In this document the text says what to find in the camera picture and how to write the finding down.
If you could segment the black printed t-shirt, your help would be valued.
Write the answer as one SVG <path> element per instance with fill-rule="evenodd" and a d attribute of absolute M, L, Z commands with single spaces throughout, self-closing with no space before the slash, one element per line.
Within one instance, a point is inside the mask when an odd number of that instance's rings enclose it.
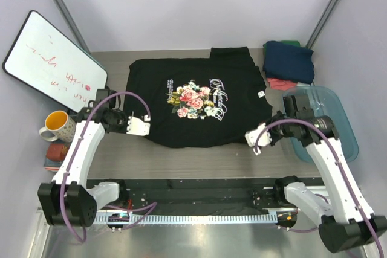
<path fill-rule="evenodd" d="M 212 48 L 207 58 L 136 60 L 126 90 L 124 111 L 149 114 L 148 140 L 170 148 L 242 143 L 272 116 L 246 47 Z"/>

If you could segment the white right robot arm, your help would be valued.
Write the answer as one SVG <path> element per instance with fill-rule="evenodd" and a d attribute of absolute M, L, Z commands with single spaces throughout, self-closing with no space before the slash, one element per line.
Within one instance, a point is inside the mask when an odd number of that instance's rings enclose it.
<path fill-rule="evenodd" d="M 315 116 L 306 94 L 288 95 L 283 102 L 285 112 L 277 113 L 264 129 L 273 141 L 295 138 L 301 142 L 321 175 L 330 202 L 312 193 L 296 176 L 276 180 L 276 200 L 301 209 L 316 224 L 328 251 L 338 253 L 374 243 L 384 257 L 379 238 L 386 232 L 386 217 L 377 216 L 360 192 L 333 120 Z"/>

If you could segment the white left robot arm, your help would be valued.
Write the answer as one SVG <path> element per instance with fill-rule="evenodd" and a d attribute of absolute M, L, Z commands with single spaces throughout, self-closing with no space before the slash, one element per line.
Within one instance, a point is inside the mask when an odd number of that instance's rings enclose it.
<path fill-rule="evenodd" d="M 89 189 L 87 177 L 95 152 L 105 134 L 124 133 L 128 116 L 120 109 L 116 91 L 99 89 L 75 117 L 75 136 L 62 166 L 50 183 L 37 191 L 46 221 L 60 226 L 89 227 L 98 210 L 107 205 L 129 202 L 126 184 L 121 179 L 104 179 Z"/>

